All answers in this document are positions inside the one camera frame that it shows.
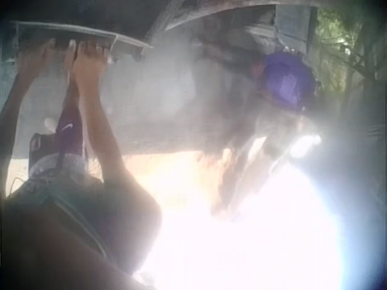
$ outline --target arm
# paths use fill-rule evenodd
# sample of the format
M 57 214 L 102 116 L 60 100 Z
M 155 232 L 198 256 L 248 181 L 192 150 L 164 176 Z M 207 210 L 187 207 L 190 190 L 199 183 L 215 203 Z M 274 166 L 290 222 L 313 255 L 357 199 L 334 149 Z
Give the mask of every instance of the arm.
M 2 200 L 6 196 L 5 183 L 15 143 L 20 107 L 34 79 L 50 61 L 54 44 L 54 41 L 51 40 L 36 51 L 19 55 L 19 72 L 0 115 L 0 192 Z
M 101 164 L 105 180 L 128 176 L 119 146 L 100 101 L 100 75 L 106 67 L 107 57 L 107 49 L 103 50 L 100 47 L 81 42 L 73 69 L 79 92 L 85 104 L 90 144 Z

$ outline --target hand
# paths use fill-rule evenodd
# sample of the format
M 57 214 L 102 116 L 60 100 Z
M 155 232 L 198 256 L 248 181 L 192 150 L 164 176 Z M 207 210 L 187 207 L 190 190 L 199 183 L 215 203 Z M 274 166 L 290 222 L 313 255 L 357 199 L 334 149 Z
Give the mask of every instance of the hand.
M 54 55 L 55 39 L 50 39 L 35 50 L 19 53 L 17 64 L 19 78 L 26 84 L 33 80 L 43 71 Z
M 98 89 L 102 72 L 106 68 L 109 50 L 91 42 L 81 42 L 73 66 L 73 76 L 81 94 L 87 89 Z

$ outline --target purple cap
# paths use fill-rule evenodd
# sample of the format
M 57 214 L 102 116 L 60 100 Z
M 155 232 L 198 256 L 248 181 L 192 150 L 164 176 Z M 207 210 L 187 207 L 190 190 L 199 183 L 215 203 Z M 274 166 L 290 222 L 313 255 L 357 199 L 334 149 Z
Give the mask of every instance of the purple cap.
M 314 92 L 312 70 L 290 53 L 273 53 L 264 59 L 264 86 L 280 104 L 302 109 Z

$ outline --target green foliage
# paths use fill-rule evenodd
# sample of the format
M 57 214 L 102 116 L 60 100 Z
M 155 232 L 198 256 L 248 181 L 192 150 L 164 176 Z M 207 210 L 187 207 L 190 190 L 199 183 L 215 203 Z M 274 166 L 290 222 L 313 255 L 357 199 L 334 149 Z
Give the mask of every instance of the green foliage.
M 313 49 L 309 55 L 325 95 L 340 99 L 344 96 L 348 64 L 354 59 L 351 54 L 362 26 L 362 21 L 350 16 L 356 14 L 355 10 L 319 10 Z
M 338 10 L 319 10 L 316 35 L 326 44 L 348 43 L 353 47 L 359 35 L 361 23 L 352 20 Z

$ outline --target person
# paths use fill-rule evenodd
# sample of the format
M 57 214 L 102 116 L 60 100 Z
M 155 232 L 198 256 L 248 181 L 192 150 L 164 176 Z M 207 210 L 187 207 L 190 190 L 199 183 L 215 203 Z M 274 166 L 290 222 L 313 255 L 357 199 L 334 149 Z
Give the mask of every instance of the person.
M 251 86 L 241 118 L 231 126 L 226 139 L 233 149 L 233 161 L 223 174 L 220 202 L 214 214 L 233 216 L 244 197 L 258 191 L 272 165 L 284 154 L 292 138 L 302 131 L 316 112 L 315 79 L 311 68 L 291 53 L 263 55 L 239 47 L 201 42 L 202 56 L 222 65 L 242 80 L 227 101 L 235 104 L 246 86 Z M 247 166 L 255 138 L 267 137 L 263 150 Z
M 0 116 L 2 286 L 4 289 L 143 289 L 131 275 L 160 227 L 161 211 L 126 170 L 100 101 L 108 49 L 70 41 L 68 88 L 56 132 L 34 134 L 29 179 L 5 198 L 20 106 L 55 53 L 55 41 L 21 51 Z M 87 174 L 82 97 L 103 183 Z

